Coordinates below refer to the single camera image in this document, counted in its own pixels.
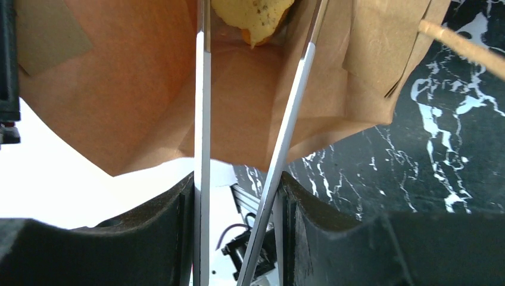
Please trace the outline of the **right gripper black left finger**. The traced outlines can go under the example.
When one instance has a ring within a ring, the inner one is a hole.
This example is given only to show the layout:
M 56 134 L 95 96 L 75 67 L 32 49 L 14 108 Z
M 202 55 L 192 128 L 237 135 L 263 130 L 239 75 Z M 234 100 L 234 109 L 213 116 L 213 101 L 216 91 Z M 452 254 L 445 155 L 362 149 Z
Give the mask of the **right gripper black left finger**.
M 2 285 L 188 285 L 194 177 L 96 227 L 1 220 Z

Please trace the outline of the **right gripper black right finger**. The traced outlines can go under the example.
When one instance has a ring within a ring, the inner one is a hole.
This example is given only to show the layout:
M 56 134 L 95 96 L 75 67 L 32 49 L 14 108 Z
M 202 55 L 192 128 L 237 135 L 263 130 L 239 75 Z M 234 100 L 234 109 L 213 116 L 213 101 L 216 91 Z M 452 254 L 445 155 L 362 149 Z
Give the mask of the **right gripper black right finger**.
M 504 215 L 385 212 L 361 222 L 289 173 L 278 188 L 283 285 L 503 285 Z

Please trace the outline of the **red brown paper bag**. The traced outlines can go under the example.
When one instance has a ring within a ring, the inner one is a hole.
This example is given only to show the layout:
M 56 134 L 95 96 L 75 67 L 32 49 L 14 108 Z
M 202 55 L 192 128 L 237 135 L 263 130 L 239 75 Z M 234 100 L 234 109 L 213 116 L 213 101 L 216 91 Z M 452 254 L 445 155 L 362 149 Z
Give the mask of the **red brown paper bag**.
M 250 48 L 212 10 L 211 151 L 266 170 L 315 1 Z M 196 1 L 16 1 L 21 98 L 110 175 L 194 154 Z M 455 1 L 329 1 L 288 160 L 392 121 Z

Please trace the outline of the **round yellow fake bread slice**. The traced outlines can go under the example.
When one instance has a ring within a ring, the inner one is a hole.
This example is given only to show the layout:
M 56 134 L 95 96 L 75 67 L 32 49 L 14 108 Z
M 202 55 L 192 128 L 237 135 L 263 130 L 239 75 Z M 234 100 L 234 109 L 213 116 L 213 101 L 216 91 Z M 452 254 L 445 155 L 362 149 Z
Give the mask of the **round yellow fake bread slice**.
M 294 0 L 214 0 L 214 12 L 227 25 L 241 30 L 242 39 L 254 48 L 263 45 L 283 23 Z

